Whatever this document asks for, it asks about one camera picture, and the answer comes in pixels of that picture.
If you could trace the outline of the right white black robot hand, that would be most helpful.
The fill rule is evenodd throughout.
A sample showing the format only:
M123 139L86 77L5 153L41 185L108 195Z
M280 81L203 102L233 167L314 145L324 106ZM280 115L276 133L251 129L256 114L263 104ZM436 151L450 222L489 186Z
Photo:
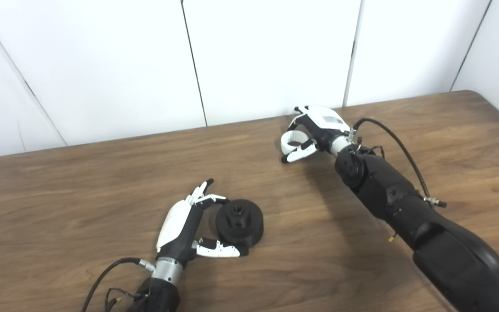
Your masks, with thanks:
M328 152L337 158L353 143L354 130L333 109L301 105L295 111L299 114L281 136L282 163L293 163L315 152Z

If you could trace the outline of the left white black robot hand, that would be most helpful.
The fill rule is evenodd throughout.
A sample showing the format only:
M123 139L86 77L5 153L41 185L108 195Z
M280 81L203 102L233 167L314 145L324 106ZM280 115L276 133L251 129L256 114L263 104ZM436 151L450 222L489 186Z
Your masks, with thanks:
M157 259L168 257L173 263L186 268L196 256L245 257L249 254L246 246L205 237L196 239L204 210L212 204L229 202L226 197L206 193L213 182L213 179L205 180L185 199L170 208L156 243Z

